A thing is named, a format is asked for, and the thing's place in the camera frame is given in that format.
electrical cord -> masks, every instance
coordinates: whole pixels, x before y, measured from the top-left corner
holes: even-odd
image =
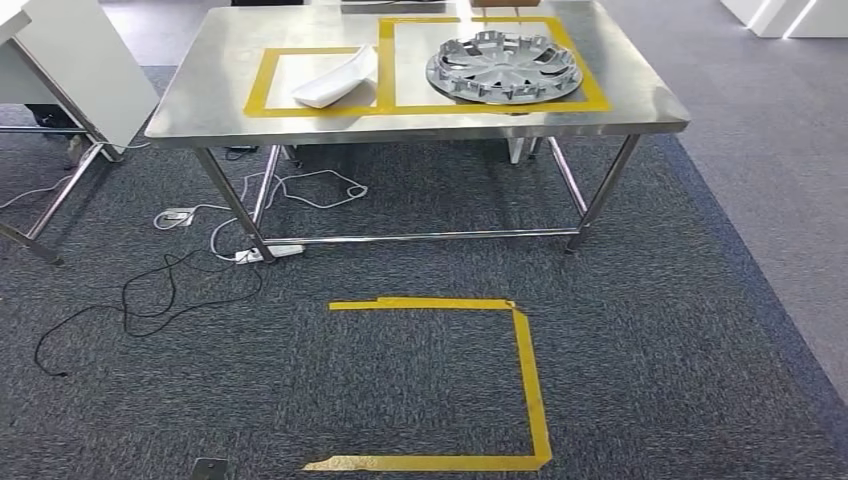
[[[204,251],[205,250],[202,250],[202,249],[201,250],[194,250],[194,251],[188,253],[187,255],[185,255],[183,257],[177,257],[176,255],[165,254],[163,256],[163,259],[165,261],[164,266],[157,267],[153,270],[149,270],[147,272],[136,275],[135,277],[132,277],[131,279],[129,279],[127,282],[125,282],[123,285],[120,286],[120,288],[121,288],[120,307],[116,307],[114,305],[90,305],[88,307],[83,308],[82,310],[77,311],[73,315],[65,318],[61,322],[57,323],[52,328],[50,328],[49,330],[44,332],[44,334],[41,335],[41,338],[39,338],[38,343],[35,346],[35,351],[33,352],[33,362],[36,364],[36,366],[38,366],[38,368],[42,372],[44,372],[46,375],[49,375],[51,377],[67,377],[67,376],[69,376],[70,375],[69,372],[54,371],[54,370],[51,370],[50,368],[46,367],[42,363],[40,355],[39,355],[40,352],[41,352],[41,348],[44,346],[44,342],[47,340],[47,338],[50,337],[50,335],[59,331],[60,329],[62,329],[64,326],[68,325],[70,322],[74,321],[75,319],[80,318],[81,316],[85,315],[86,313],[94,311],[94,310],[111,310],[111,311],[119,312],[121,314],[121,325],[122,325],[122,329],[123,329],[123,332],[124,332],[125,335],[132,337],[132,338],[146,338],[146,337],[150,337],[152,335],[155,335],[155,334],[161,332],[162,330],[167,328],[170,324],[172,324],[177,318],[179,318],[180,316],[182,316],[186,313],[189,313],[189,312],[192,312],[192,311],[195,311],[195,310],[199,310],[201,308],[219,307],[219,306],[223,306],[223,305],[227,305],[227,304],[231,304],[231,303],[235,303],[235,302],[241,302],[241,301],[244,301],[244,300],[248,300],[250,298],[255,297],[257,294],[259,294],[259,292],[262,291],[262,288],[264,287],[264,278],[257,271],[257,268],[254,266],[253,274],[256,278],[256,286],[254,287],[254,289],[250,293],[243,295],[241,297],[237,297],[237,298],[231,298],[231,299],[226,299],[226,300],[215,300],[215,301],[211,301],[211,302],[204,302],[204,303],[200,303],[200,304],[197,304],[197,305],[192,305],[190,307],[186,307],[186,308],[170,315],[169,317],[167,317],[167,319],[164,322],[159,324],[153,330],[149,330],[149,331],[146,331],[146,332],[133,331],[132,326],[131,326],[131,322],[130,322],[131,318],[135,317],[135,318],[151,319],[151,318],[162,317],[162,316],[167,315],[171,311],[171,309],[174,307],[174,303],[176,302],[176,299],[177,299],[177,293],[179,292],[179,290],[177,288],[177,283],[174,280],[174,272],[173,272],[174,267],[176,267],[177,265],[185,263],[185,266],[187,268],[189,268],[191,270],[195,270],[195,271],[204,272],[204,273],[223,273],[223,272],[233,268],[233,266],[235,265],[235,264],[232,264],[232,265],[230,265],[226,268],[217,269],[217,270],[209,270],[209,269],[200,268],[200,267],[197,267],[197,266],[194,266],[194,265],[190,265],[187,262],[187,260],[189,258],[191,258],[192,256],[194,256],[195,254],[200,253],[200,252],[204,252]],[[154,273],[161,272],[163,270],[168,272],[168,283],[169,283],[169,286],[170,286],[170,288],[169,288],[170,289],[170,295],[169,295],[169,298],[168,298],[167,306],[163,310],[158,311],[158,312],[153,312],[153,313],[136,313],[136,312],[130,311],[129,302],[127,300],[127,293],[128,293],[130,286],[134,282],[136,282],[136,281],[138,281],[138,280],[140,280],[144,277],[147,277],[147,276],[152,275]]]
[[[303,197],[300,197],[300,196],[297,196],[297,195],[292,195],[288,192],[288,189],[286,187],[286,181],[287,180],[292,180],[292,179],[296,179],[296,178],[311,177],[311,176],[319,175],[319,174],[323,174],[323,173],[329,173],[329,174],[335,175],[336,177],[351,183],[352,185],[350,187],[348,187],[347,190],[346,190],[348,198],[345,198],[343,200],[340,200],[338,202],[331,203],[331,204],[328,204],[328,205],[320,205],[320,204],[315,203],[315,202],[313,202],[309,199],[306,199],[306,198],[303,198]],[[258,177],[260,175],[265,175],[265,172],[253,173],[253,174],[247,175],[245,177],[242,177],[242,190],[241,190],[241,193],[239,194],[239,200],[241,202],[244,202],[244,199],[247,197],[247,192],[250,189],[249,180],[253,177]],[[271,206],[274,205],[274,198],[276,197],[278,190],[282,190],[283,196],[286,197],[286,198],[291,198],[292,200],[298,200],[298,201],[301,201],[301,202],[303,202],[303,203],[305,203],[305,204],[307,204],[311,207],[322,209],[322,210],[338,207],[339,205],[343,205],[345,203],[351,202],[353,200],[356,200],[357,198],[362,198],[368,193],[368,187],[367,186],[362,185],[361,183],[359,183],[355,180],[351,180],[350,178],[345,177],[344,175],[336,172],[335,170],[318,170],[318,171],[315,171],[315,172],[303,173],[303,174],[300,174],[300,175],[289,175],[287,177],[280,177],[278,175],[274,175],[274,179],[277,181],[277,183],[274,185],[274,187],[271,189],[271,191],[268,194],[268,200],[265,202],[265,206],[264,206],[265,210],[271,208]],[[227,211],[230,210],[229,207],[223,207],[221,205],[210,205],[208,203],[201,203],[201,204],[198,204],[198,205],[195,205],[194,207],[192,207],[192,212],[189,213],[185,218],[183,218],[182,220],[175,222],[171,225],[162,225],[161,224],[162,218],[165,217],[166,215],[168,215],[167,211],[161,212],[158,215],[156,215],[155,217],[153,217],[153,227],[156,228],[157,230],[171,230],[173,228],[176,228],[177,226],[182,225],[183,223],[185,223],[189,219],[191,219],[195,215],[195,212],[197,212],[197,210],[200,209],[200,208],[209,208],[209,209],[227,210]],[[254,212],[250,211],[248,213],[250,215],[253,215]],[[209,236],[209,250],[219,259],[227,261],[227,262],[239,262],[240,259],[234,258],[234,257],[227,257],[227,256],[222,255],[220,252],[218,252],[218,249],[215,246],[216,245],[216,239],[218,238],[218,233],[224,227],[235,222],[236,220],[238,220],[238,219],[237,218],[231,218],[231,219],[227,220],[226,222],[221,223],[220,225],[215,227],[214,230],[212,230],[212,234]]]
[[[22,199],[26,196],[29,196],[29,195],[32,195],[32,194],[35,194],[35,193],[52,192],[53,190],[56,190],[57,188],[59,188],[59,185],[63,184],[66,180],[69,180],[71,177],[73,177],[73,175],[68,175],[66,177],[62,177],[62,178],[59,179],[58,182],[56,182],[55,185],[53,185],[52,187],[49,187],[49,188],[38,188],[38,189],[35,189],[35,190],[30,190],[28,192],[24,192],[24,193],[18,195],[17,197],[9,200],[8,202],[4,203],[3,205],[0,205],[0,210],[3,210],[4,208],[8,208],[8,207],[12,206],[13,203],[17,202],[18,200],[20,200],[20,199]]]
[[[112,145],[112,146],[115,146],[115,147],[127,148],[127,149],[131,149],[131,150],[132,150],[132,149],[137,149],[137,148],[146,148],[146,147],[149,147],[149,146],[150,146],[150,143],[149,143],[149,142],[148,142],[148,143],[142,143],[141,145],[118,145],[117,143],[109,143],[109,142],[94,142],[94,145]],[[15,203],[15,202],[17,202],[18,200],[20,200],[20,199],[22,199],[22,198],[24,198],[24,197],[27,197],[27,196],[29,196],[29,195],[33,195],[33,194],[36,194],[36,193],[46,193],[46,192],[52,192],[52,191],[56,190],[57,188],[59,188],[59,185],[61,185],[62,183],[64,183],[64,182],[65,182],[65,181],[67,181],[67,180],[70,180],[70,178],[71,178],[71,177],[73,177],[73,175],[67,175],[67,176],[64,176],[64,177],[60,178],[60,179],[59,179],[59,181],[58,181],[58,182],[56,182],[56,184],[55,184],[55,185],[53,185],[52,187],[49,187],[49,188],[37,188],[37,189],[35,189],[35,190],[30,190],[30,191],[28,191],[28,192],[24,192],[24,193],[22,193],[22,194],[18,195],[17,197],[15,197],[15,198],[13,198],[13,199],[9,200],[8,202],[6,202],[6,203],[4,203],[4,204],[0,205],[0,210],[3,210],[4,208],[9,208],[10,206],[12,206],[12,204],[13,204],[13,203]]]

floor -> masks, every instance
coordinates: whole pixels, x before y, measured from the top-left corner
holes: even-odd
[[[144,70],[161,92],[175,68]],[[0,108],[0,121],[28,118]],[[611,140],[622,139],[564,144],[585,192],[601,182]],[[62,148],[36,135],[4,138],[0,192],[65,174],[51,162]],[[260,170],[267,152],[221,166],[238,179]],[[268,231],[576,219],[548,146],[518,166],[502,140],[304,146],[297,155],[302,168],[282,162],[277,172],[334,169],[368,185],[368,195],[319,211],[278,194]],[[191,151],[134,150],[120,164],[92,165],[86,179],[42,237],[59,245],[65,268],[0,242],[4,479],[185,480],[198,457],[230,460],[229,478],[242,480],[848,478],[848,410],[672,135],[644,140],[576,255],[564,255],[558,238],[311,246],[273,265],[229,269],[206,250],[229,213],[206,210],[173,231],[150,225],[166,206],[218,198]],[[347,188],[318,177],[288,185],[319,203]],[[31,217],[45,199],[11,212]],[[216,242],[228,254],[244,248],[233,227]],[[173,270],[165,315],[154,316],[171,298],[164,272],[115,287],[161,266],[165,252],[192,249]],[[110,308],[122,294],[136,312],[125,321]],[[509,299],[530,333],[508,310],[328,308],[395,295]],[[39,338],[90,305],[101,307],[54,330],[35,357],[67,376],[44,375],[33,364]],[[521,331],[532,341],[519,344]],[[533,361],[518,355],[529,345]],[[533,371],[548,433],[538,437],[525,406],[539,405],[525,400]],[[344,454],[510,456],[506,463],[544,438],[552,458],[532,475],[300,471]]]
[[[102,3],[142,65],[178,64],[228,4]],[[690,109],[684,146],[848,399],[848,39],[758,39],[718,0],[601,3]]]

power strip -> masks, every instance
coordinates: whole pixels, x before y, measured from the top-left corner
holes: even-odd
[[[298,253],[303,253],[304,248],[303,245],[274,245],[269,246],[268,250],[271,250],[271,255],[274,255],[275,258],[280,258],[288,257],[290,255],[297,255]],[[236,252],[235,258],[238,258],[238,261],[236,261],[236,263],[239,265],[244,265],[246,263],[256,263],[264,260],[262,258],[262,254],[259,253],[259,250],[257,250],[256,248]]]

stainless steel table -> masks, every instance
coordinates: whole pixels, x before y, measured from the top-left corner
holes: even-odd
[[[487,9],[458,2],[443,4],[438,14],[422,13],[421,7],[213,9],[146,134],[164,146],[194,149],[256,248],[272,261],[268,246],[377,240],[562,235],[570,237],[567,249],[573,251],[600,214],[640,135],[680,132],[689,122],[678,99],[595,2]],[[565,99],[524,106],[458,103],[433,89],[424,66],[438,46],[485,29],[548,35],[577,51],[586,79]],[[344,61],[360,45],[374,45],[378,51],[379,67],[371,81],[323,110],[300,107],[290,98],[293,86]],[[553,138],[566,135],[626,135],[589,199]],[[484,138],[510,139],[513,163],[534,154],[541,141],[550,142],[580,222],[558,228],[372,237],[265,238],[260,233],[259,206],[265,203],[278,158],[292,152],[284,146]],[[208,150],[235,144],[274,146],[252,212]]]

yellow tape square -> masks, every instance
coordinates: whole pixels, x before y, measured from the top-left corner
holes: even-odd
[[[370,309],[463,309],[511,310],[533,455],[336,455],[321,462],[308,463],[303,470],[313,471],[536,471],[553,454],[548,439],[542,389],[536,370],[536,356],[527,316],[515,304],[502,299],[380,297],[371,302],[332,302],[330,310]]]
[[[274,80],[277,63],[282,55],[298,54],[350,54],[356,47],[331,48],[267,48],[260,61],[253,88],[244,107],[248,117],[342,117],[364,115],[424,115],[424,114],[468,114],[499,113],[521,114],[539,112],[602,112],[609,111],[610,104],[592,75],[571,37],[555,17],[475,17],[472,22],[481,23],[542,23],[547,27],[554,42],[574,53],[577,65],[583,72],[583,83],[575,92],[582,94],[582,101],[543,102],[528,105],[494,105],[460,103],[455,105],[397,105],[395,85],[395,26],[410,23],[459,23],[456,17],[381,17],[378,24],[378,81],[376,106],[329,106],[316,108],[268,108],[268,96]]]

